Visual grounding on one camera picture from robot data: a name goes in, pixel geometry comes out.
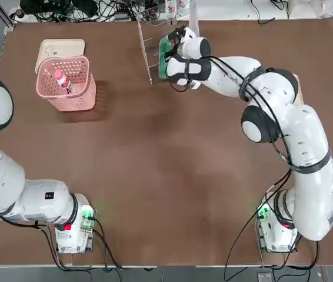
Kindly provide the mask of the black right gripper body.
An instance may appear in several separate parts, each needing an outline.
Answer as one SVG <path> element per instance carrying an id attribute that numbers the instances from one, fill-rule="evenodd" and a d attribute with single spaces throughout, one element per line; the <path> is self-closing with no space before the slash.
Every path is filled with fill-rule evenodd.
<path id="1" fill-rule="evenodd" d="M 181 26 L 178 29 L 178 46 L 177 46 L 177 54 L 182 55 L 182 47 L 185 41 L 186 27 Z"/>

